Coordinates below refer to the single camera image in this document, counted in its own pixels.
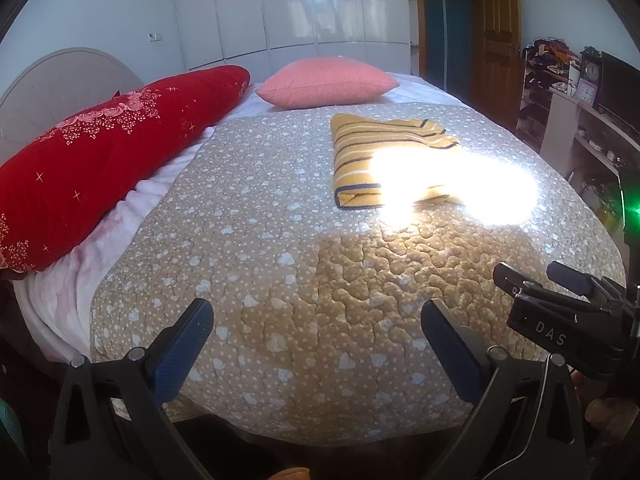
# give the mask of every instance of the headboard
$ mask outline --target headboard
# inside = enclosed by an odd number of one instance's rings
[[[67,117],[142,81],[114,57],[66,48],[22,72],[0,98],[0,164]]]

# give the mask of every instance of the beige quilted bedspread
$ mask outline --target beige quilted bedspread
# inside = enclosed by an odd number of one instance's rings
[[[424,206],[404,220],[396,208],[393,221],[337,209],[329,123],[338,112],[444,125],[463,151],[490,162],[439,169],[473,184],[468,207]],[[398,171],[407,178],[428,171],[406,166]],[[441,297],[488,344],[540,356],[506,327],[510,300],[491,275],[506,261],[545,283],[554,259],[623,280],[613,242],[570,186],[469,108],[241,119],[216,129],[101,284],[93,357],[148,346],[198,296],[213,304],[215,328],[173,415],[197,406],[255,434],[318,446],[434,431],[459,424],[468,406],[420,330],[421,305]]]

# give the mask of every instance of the television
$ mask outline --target television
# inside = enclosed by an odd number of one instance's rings
[[[602,78],[595,105],[640,134],[640,70],[606,52],[602,53]]]

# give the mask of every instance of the folded striped clothing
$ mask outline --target folded striped clothing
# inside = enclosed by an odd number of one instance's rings
[[[338,208],[460,201],[447,179],[460,142],[444,126],[428,119],[375,121],[337,114],[331,131]]]

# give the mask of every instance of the white bed sheet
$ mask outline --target white bed sheet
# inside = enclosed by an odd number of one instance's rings
[[[390,75],[400,86],[373,102],[462,104],[423,79],[404,74]],[[242,102],[221,122],[281,111],[258,97],[256,87],[251,85]],[[69,254],[42,272],[30,272],[24,280],[14,282],[17,302],[27,327],[48,359],[69,362],[77,354],[89,355],[90,311],[95,291],[124,254],[142,221],[213,131],[214,128],[207,128],[194,145],[150,178],[141,180]]]

